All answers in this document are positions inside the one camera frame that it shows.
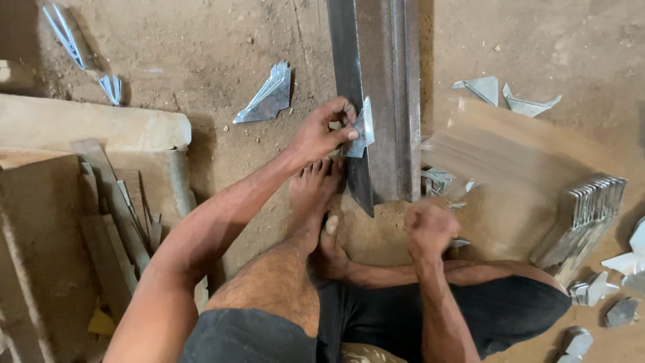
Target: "pile of metal strips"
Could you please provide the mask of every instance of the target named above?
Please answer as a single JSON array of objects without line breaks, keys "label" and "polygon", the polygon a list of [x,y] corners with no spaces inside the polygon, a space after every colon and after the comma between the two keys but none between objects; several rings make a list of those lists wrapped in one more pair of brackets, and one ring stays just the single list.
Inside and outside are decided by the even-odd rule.
[{"label": "pile of metal strips", "polygon": [[82,70],[98,70],[101,73],[101,79],[99,80],[101,88],[103,88],[114,105],[120,105],[123,102],[121,93],[123,79],[115,74],[100,72],[99,64],[94,59],[95,54],[91,53],[90,47],[87,45],[72,13],[64,6],[53,3],[44,5],[43,12],[58,40],[70,54],[74,63]]},{"label": "pile of metal strips", "polygon": [[291,94],[291,67],[282,60],[271,68],[271,75],[245,109],[237,114],[233,123],[264,121],[278,116],[289,107]]},{"label": "pile of metal strips", "polygon": [[560,218],[530,260],[568,286],[618,214],[627,180],[598,173],[566,189]]},{"label": "pile of metal strips", "polygon": [[569,294],[573,305],[595,306],[605,295],[617,293],[620,287],[607,284],[608,276],[609,273],[603,271],[592,275],[586,281],[576,282],[571,285]]}]

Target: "steel bar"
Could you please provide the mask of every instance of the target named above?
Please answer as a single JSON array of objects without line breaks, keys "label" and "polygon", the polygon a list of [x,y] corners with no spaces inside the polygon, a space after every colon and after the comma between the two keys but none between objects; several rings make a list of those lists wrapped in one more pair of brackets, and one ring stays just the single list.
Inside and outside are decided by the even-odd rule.
[{"label": "steel bar", "polygon": [[350,158],[350,192],[374,205],[421,195],[419,20],[417,0],[328,0],[338,95],[361,111],[372,101],[375,142]]}]

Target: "hand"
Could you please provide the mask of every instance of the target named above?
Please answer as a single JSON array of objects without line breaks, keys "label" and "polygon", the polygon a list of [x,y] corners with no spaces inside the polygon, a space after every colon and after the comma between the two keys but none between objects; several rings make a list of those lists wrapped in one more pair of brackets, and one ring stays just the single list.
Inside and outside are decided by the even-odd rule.
[{"label": "hand", "polygon": [[287,148],[298,157],[299,167],[323,159],[341,143],[359,137],[358,130],[352,127],[330,130],[329,122],[332,121],[341,121],[343,125],[353,124],[356,121],[356,108],[341,96],[307,115]]},{"label": "hand", "polygon": [[413,260],[441,260],[450,238],[456,237],[460,226],[446,208],[443,198],[426,198],[413,204],[404,219],[410,235],[408,252]]}]

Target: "wooden board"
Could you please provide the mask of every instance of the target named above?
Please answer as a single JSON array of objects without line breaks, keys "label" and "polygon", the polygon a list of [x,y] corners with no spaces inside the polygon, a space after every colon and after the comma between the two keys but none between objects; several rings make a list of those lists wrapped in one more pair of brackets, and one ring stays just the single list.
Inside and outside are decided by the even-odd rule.
[{"label": "wooden board", "polygon": [[99,275],[103,298],[107,301],[115,322],[121,321],[130,299],[130,289],[121,270],[119,259],[112,247],[103,216],[85,216],[80,221],[94,268]]},{"label": "wooden board", "polygon": [[117,184],[117,179],[108,158],[105,156],[99,142],[93,138],[75,141],[72,143],[72,147],[82,161],[92,164],[93,168],[99,170],[100,175],[97,177],[97,181],[106,193],[108,207],[119,230],[119,236],[128,252],[128,256],[135,264],[137,275],[141,277],[143,270],[150,262],[150,256],[139,237],[130,209]]},{"label": "wooden board", "polygon": [[114,173],[118,180],[123,180],[128,189],[130,202],[134,208],[137,217],[137,222],[141,227],[141,232],[146,239],[149,239],[148,226],[145,220],[145,208],[143,207],[143,193],[141,192],[141,175],[137,169],[115,169]]},{"label": "wooden board", "polygon": [[556,196],[595,172],[622,176],[611,152],[548,122],[459,99],[449,122],[422,145],[422,164],[495,186],[523,185]]}]

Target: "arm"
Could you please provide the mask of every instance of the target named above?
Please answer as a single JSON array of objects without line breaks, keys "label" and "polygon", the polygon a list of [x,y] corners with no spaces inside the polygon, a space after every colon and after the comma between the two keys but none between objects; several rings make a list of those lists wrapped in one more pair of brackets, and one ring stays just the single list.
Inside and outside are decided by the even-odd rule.
[{"label": "arm", "polygon": [[426,362],[481,362],[468,326],[450,292],[441,253],[459,224],[435,200],[424,200],[406,213],[408,251],[423,300],[422,354]]},{"label": "arm", "polygon": [[192,211],[168,235],[141,277],[104,362],[177,362],[197,321],[195,285],[287,178],[358,132],[356,110],[339,97],[309,114],[291,145],[242,181]]}]

